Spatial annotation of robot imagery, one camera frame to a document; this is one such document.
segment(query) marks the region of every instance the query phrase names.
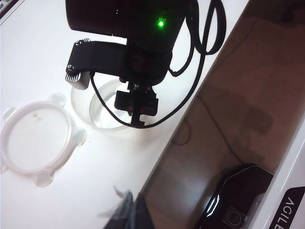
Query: clear container lid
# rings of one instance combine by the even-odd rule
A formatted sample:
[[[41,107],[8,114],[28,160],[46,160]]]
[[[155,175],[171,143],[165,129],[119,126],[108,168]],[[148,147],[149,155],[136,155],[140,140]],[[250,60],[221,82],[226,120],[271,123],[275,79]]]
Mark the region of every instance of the clear container lid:
[[[53,180],[56,169],[86,139],[86,131],[75,127],[63,108],[65,97],[35,102],[21,109],[9,108],[1,132],[1,171],[6,168],[30,176],[37,186]]]

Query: black device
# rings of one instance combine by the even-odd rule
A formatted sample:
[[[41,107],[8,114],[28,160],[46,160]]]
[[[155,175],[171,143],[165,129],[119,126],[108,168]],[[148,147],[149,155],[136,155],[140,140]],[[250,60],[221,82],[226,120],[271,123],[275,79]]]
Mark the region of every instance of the black device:
[[[241,229],[253,201],[264,194],[273,175],[253,164],[243,165],[219,182],[195,229]]]
[[[206,43],[213,12],[218,20],[217,37],[213,48],[206,51]],[[89,80],[102,105],[118,122],[149,128],[160,124],[176,113],[194,92],[206,55],[217,52],[226,31],[225,12],[220,0],[211,0],[203,42],[199,38],[199,7],[197,0],[66,0],[69,26],[73,30],[94,32],[127,38],[126,45],[110,42],[76,41],[66,68],[66,81],[78,89],[86,89]],[[190,34],[190,54],[184,67],[174,72],[169,69],[172,50],[182,23],[186,19]],[[184,72],[194,49],[201,59],[194,83],[179,106],[166,117],[151,125],[144,125],[140,115],[157,114],[158,99],[152,86],[159,84],[169,70],[173,76]],[[131,123],[120,120],[107,107],[94,83],[95,72],[118,76],[128,82],[129,93],[118,91],[115,108],[132,116]]]

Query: transparent bowl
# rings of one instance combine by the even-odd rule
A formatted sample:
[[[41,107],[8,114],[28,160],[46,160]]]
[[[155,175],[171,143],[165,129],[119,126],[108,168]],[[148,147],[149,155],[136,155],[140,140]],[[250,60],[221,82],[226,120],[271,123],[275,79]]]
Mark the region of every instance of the transparent bowl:
[[[131,117],[128,113],[114,107],[116,91],[127,91],[127,84],[118,79],[105,82],[101,77],[96,77],[94,81],[109,109],[121,120],[130,123]],[[71,104],[77,116],[90,128],[111,136],[126,136],[134,132],[132,127],[122,125],[108,113],[91,84],[85,90],[72,87]]]

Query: white table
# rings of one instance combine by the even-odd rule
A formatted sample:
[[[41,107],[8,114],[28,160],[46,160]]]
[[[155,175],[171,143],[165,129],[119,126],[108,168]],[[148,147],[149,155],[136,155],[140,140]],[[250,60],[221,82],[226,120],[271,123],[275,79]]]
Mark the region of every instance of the white table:
[[[224,0],[226,37],[247,2]],[[201,31],[208,4],[209,1],[200,1]],[[1,23],[1,114],[8,107],[20,108],[61,92],[68,99],[65,108],[79,126],[86,128],[71,108],[71,86],[64,80],[72,45],[82,38],[121,43],[125,40],[70,30],[63,0],[25,0]],[[213,20],[209,47],[213,44],[215,34],[216,20]],[[174,49],[173,69],[183,65],[189,52],[189,43],[188,30],[184,24]],[[206,58],[199,85],[216,57],[217,54]],[[159,98],[157,119],[172,111],[185,97],[193,83],[198,62],[199,54],[196,53],[183,75],[174,78],[168,74],[155,87]],[[118,139],[86,128],[86,142],[75,149],[47,187],[36,187],[28,178],[6,171],[1,175],[1,228],[102,228],[108,219],[98,214],[120,201],[113,186],[122,191],[130,189],[136,197],[190,103],[165,123],[152,129],[137,130],[126,138]]]

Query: white surface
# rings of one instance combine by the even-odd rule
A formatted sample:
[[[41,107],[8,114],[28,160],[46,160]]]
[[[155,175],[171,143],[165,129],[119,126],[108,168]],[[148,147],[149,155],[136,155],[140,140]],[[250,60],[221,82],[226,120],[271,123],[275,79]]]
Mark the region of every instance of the white surface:
[[[247,2],[224,0],[226,37]],[[200,1],[202,32],[208,4],[209,1]],[[216,28],[214,17],[208,47],[214,42]],[[22,107],[42,100],[54,92],[62,92],[69,101],[71,86],[64,80],[65,68],[73,43],[82,38],[125,42],[121,38],[70,30],[63,0],[25,0],[1,25],[1,112],[7,107]],[[189,44],[184,24],[174,48],[171,64],[174,70],[186,60]],[[206,57],[200,84],[216,57],[217,54]],[[199,54],[195,53],[183,75],[174,78],[168,74],[155,87],[159,98],[156,120],[172,111],[185,97],[198,62]],[[162,125],[137,130],[130,137],[110,137],[87,128],[84,145],[76,148],[47,187],[37,188],[28,180],[6,171],[1,176],[1,228],[102,228],[108,219],[102,219],[98,214],[120,201],[113,185],[122,191],[130,189],[134,196],[138,194],[189,104]],[[65,108],[80,126],[85,127],[72,111],[71,104],[67,103]]]
[[[268,229],[286,191],[305,186],[305,115],[249,229]],[[305,196],[290,229],[305,228]]]

